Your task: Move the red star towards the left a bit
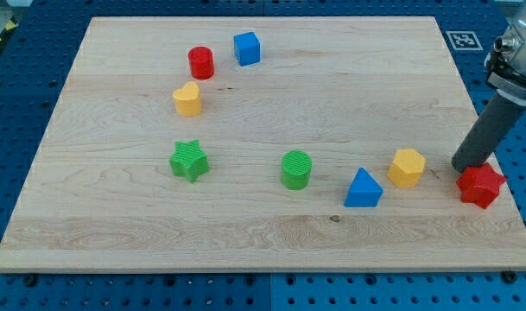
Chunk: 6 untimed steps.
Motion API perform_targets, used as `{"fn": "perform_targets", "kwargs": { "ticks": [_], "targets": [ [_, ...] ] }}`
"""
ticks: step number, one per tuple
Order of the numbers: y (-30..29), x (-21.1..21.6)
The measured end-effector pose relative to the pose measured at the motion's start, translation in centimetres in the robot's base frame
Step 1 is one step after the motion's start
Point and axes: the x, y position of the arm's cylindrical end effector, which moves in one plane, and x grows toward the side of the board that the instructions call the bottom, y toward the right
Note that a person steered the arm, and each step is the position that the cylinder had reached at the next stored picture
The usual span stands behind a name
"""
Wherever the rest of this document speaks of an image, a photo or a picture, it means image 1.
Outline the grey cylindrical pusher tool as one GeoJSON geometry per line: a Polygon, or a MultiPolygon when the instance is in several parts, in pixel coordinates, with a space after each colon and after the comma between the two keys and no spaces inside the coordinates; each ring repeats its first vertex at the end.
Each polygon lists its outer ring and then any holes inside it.
{"type": "Polygon", "coordinates": [[[463,173],[484,165],[525,111],[525,100],[496,91],[454,153],[453,168],[463,173]]]}

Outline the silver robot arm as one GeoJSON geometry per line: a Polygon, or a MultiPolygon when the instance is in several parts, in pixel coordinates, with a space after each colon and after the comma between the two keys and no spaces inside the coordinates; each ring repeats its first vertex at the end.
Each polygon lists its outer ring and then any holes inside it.
{"type": "Polygon", "coordinates": [[[526,2],[493,42],[484,65],[495,92],[452,157],[459,173],[485,164],[526,112],[526,2]]]}

